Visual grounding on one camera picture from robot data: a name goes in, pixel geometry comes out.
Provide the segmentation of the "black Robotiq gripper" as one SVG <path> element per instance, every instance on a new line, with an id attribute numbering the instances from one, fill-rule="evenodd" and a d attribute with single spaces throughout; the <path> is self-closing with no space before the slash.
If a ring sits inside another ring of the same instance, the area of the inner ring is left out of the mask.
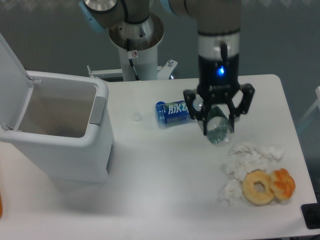
<path id="1" fill-rule="evenodd" d="M 227 61 L 206 59 L 199 55 L 198 66 L 199 84 L 197 91 L 194 89 L 183 91 L 184 101 L 190 117 L 193 120 L 202 122 L 203 135 L 206 136 L 208 132 L 208 109 L 204 103 L 200 110 L 194 106 L 197 93 L 205 102 L 211 102 L 212 104 L 227 103 L 231 132 L 234 133 L 235 119 L 248 113 L 255 93 L 255 88 L 251 84 L 240 85 L 238 82 L 239 55 L 229 57 Z M 232 97 L 239 90 L 242 92 L 242 99 L 238 107 L 235 107 Z"/>

